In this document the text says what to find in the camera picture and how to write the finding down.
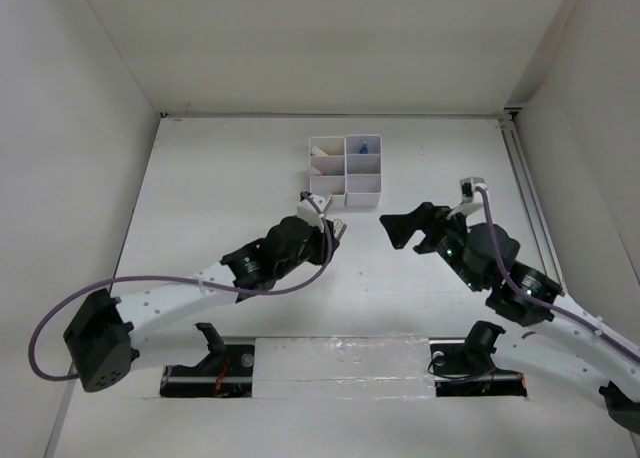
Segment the yellow highlighter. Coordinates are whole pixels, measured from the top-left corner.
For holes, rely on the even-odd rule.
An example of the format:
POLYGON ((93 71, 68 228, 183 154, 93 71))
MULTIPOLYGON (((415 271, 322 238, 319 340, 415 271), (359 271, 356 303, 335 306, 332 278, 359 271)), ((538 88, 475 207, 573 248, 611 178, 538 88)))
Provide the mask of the yellow highlighter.
POLYGON ((313 156, 313 157, 328 157, 329 156, 328 153, 326 153, 322 149, 318 148, 317 146, 314 146, 314 147, 311 148, 310 155, 313 156))

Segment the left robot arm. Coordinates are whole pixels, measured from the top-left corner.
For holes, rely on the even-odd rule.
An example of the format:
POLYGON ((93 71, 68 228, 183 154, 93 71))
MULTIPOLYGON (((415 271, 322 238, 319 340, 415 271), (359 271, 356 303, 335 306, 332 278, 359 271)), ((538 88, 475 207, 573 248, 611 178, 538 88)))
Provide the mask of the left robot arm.
POLYGON ((82 388, 99 392, 134 370, 156 366, 221 374, 227 347, 211 323, 193 324, 190 349, 164 330, 213 307, 279 294, 277 282, 299 266, 326 268, 344 231, 339 220, 312 225, 288 216, 193 277, 165 278, 157 288, 124 296, 106 288, 90 293, 63 334, 82 388))

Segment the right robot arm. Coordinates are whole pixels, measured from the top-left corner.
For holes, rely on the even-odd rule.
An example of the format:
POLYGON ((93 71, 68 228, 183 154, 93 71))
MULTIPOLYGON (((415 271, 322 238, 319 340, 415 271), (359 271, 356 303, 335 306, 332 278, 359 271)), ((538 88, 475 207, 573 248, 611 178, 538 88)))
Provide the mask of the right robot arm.
POLYGON ((533 374, 565 386, 629 432, 639 431, 639 348, 581 308, 561 285, 517 259, 519 242, 492 217, 470 226, 465 208, 431 202, 379 219, 394 249, 416 232, 418 255, 440 257, 485 305, 524 333, 477 321, 455 351, 431 361, 434 374, 455 388, 496 371, 533 374))

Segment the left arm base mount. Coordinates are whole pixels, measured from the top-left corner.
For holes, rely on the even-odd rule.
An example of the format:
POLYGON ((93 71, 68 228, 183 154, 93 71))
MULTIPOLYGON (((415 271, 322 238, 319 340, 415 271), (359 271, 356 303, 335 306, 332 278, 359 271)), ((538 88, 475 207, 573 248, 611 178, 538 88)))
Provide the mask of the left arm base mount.
POLYGON ((211 323, 200 322, 195 328, 207 342, 207 354, 193 366, 166 366, 159 395, 174 399, 251 398, 255 340, 225 340, 211 323))

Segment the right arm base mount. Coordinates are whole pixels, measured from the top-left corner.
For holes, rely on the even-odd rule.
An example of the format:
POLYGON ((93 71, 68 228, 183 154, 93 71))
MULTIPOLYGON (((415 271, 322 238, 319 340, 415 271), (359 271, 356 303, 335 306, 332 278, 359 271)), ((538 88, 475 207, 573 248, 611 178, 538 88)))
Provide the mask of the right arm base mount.
POLYGON ((431 340, 427 371, 434 377, 436 397, 527 398, 524 376, 492 361, 496 341, 504 333, 499 325, 478 321, 464 339, 431 340))

